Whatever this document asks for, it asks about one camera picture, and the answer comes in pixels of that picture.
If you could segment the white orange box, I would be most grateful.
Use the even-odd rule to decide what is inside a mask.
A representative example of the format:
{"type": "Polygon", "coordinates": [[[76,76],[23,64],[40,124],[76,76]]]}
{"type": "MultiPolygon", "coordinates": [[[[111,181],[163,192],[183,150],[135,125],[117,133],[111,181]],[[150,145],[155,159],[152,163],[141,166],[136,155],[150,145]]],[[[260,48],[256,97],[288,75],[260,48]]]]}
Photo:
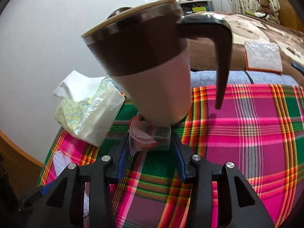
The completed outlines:
{"type": "Polygon", "coordinates": [[[246,69],[281,74],[283,66],[279,46],[271,42],[244,42],[246,69]]]}

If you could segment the yellow white tissue pack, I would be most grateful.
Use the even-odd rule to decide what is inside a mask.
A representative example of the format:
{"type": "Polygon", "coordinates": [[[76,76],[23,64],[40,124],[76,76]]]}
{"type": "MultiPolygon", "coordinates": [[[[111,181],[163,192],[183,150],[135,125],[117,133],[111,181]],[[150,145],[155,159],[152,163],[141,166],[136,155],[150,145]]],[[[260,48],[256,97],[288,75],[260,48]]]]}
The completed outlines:
{"type": "Polygon", "coordinates": [[[60,99],[55,120],[73,137],[100,147],[114,123],[125,97],[103,77],[72,71],[55,89],[60,99]]]}

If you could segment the brown teddy bear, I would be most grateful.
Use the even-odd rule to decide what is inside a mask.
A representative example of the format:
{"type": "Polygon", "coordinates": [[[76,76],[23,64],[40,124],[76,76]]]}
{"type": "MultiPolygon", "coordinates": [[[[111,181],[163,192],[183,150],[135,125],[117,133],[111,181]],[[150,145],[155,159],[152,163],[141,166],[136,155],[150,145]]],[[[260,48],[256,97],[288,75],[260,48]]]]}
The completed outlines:
{"type": "Polygon", "coordinates": [[[278,16],[276,15],[275,10],[273,10],[270,0],[256,0],[256,1],[259,4],[257,13],[259,13],[260,15],[258,17],[280,24],[278,16]]]}

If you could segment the dark blue glasses case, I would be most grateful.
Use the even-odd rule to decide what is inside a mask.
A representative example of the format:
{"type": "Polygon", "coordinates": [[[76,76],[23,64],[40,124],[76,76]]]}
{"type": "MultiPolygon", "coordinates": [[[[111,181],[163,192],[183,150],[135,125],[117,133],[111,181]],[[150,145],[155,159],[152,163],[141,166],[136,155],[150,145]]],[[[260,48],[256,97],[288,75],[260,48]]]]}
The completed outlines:
{"type": "Polygon", "coordinates": [[[302,75],[304,75],[304,66],[302,66],[301,64],[295,61],[292,62],[291,66],[296,70],[298,70],[298,72],[300,72],[302,75]]]}

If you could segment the cluttered white shelf table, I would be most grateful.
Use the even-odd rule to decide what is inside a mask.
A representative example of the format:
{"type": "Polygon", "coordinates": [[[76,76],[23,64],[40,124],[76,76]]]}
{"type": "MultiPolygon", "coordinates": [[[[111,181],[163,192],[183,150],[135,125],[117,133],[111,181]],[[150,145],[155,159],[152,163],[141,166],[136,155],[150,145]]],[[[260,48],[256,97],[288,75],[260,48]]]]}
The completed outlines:
{"type": "Polygon", "coordinates": [[[201,11],[214,11],[212,0],[176,0],[182,7],[184,15],[201,11]]]}

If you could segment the orange wooden wardrobe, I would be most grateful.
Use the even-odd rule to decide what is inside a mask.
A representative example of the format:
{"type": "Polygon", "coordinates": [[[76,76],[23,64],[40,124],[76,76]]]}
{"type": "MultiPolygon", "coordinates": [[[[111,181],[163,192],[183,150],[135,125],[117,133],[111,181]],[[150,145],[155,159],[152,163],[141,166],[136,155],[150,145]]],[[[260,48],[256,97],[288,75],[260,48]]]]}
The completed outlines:
{"type": "Polygon", "coordinates": [[[288,0],[278,0],[280,4],[279,21],[284,27],[304,32],[303,24],[288,0]]]}

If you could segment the brown patterned bed blanket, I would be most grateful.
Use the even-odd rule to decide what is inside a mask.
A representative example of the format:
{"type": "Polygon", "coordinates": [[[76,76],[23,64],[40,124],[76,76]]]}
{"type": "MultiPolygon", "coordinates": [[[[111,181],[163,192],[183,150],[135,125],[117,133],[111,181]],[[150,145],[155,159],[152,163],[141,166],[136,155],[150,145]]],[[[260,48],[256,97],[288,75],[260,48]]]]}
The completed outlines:
{"type": "MultiPolygon", "coordinates": [[[[228,12],[203,11],[198,14],[218,15],[225,19],[232,31],[233,45],[231,55],[231,70],[245,70],[245,42],[272,42],[279,46],[282,60],[282,73],[292,76],[303,86],[303,75],[292,67],[292,62],[303,65],[303,32],[279,24],[255,19],[249,15],[228,12]]],[[[215,70],[215,46],[209,39],[194,39],[188,41],[192,71],[215,70]]]]}

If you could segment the clear pink plastic wrapper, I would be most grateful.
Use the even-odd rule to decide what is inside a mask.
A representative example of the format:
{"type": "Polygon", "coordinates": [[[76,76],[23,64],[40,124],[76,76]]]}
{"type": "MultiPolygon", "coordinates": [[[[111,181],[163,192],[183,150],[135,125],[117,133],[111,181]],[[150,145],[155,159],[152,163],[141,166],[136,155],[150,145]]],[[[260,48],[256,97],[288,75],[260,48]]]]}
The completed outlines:
{"type": "Polygon", "coordinates": [[[138,152],[168,151],[171,144],[171,127],[149,123],[138,112],[129,123],[129,150],[138,152]]]}

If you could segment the plaid pink green tablecloth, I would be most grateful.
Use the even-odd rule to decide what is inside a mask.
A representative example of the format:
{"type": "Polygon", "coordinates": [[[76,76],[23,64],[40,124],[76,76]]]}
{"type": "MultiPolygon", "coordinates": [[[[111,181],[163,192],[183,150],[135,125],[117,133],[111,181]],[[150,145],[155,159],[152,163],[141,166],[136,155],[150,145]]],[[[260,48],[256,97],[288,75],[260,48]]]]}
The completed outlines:
{"type": "MultiPolygon", "coordinates": [[[[233,162],[256,191],[275,227],[303,192],[303,88],[234,84],[220,110],[215,87],[192,91],[187,117],[172,127],[183,144],[216,164],[233,162]]],[[[183,184],[169,152],[137,153],[126,176],[110,187],[117,227],[184,227],[191,186],[183,184]]]]}

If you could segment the brown beige travel mug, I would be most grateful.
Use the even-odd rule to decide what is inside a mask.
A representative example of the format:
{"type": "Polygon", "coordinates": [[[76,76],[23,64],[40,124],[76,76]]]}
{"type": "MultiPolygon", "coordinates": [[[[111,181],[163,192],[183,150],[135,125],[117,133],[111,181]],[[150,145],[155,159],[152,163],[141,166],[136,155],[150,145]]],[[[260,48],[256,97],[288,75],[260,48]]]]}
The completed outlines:
{"type": "Polygon", "coordinates": [[[217,15],[184,15],[176,0],[120,8],[82,35],[104,68],[150,123],[174,125],[192,103],[188,40],[207,38],[215,45],[215,108],[228,81],[232,32],[217,15]]]}

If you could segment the small white foam net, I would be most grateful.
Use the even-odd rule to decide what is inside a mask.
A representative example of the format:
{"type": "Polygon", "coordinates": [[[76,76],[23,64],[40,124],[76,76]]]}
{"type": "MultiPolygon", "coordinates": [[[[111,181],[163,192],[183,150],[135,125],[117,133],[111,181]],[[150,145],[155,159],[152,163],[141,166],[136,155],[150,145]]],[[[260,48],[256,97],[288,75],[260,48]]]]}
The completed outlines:
{"type": "Polygon", "coordinates": [[[55,169],[56,177],[58,177],[61,172],[71,163],[70,157],[65,155],[62,151],[56,151],[53,154],[53,166],[55,169]]]}

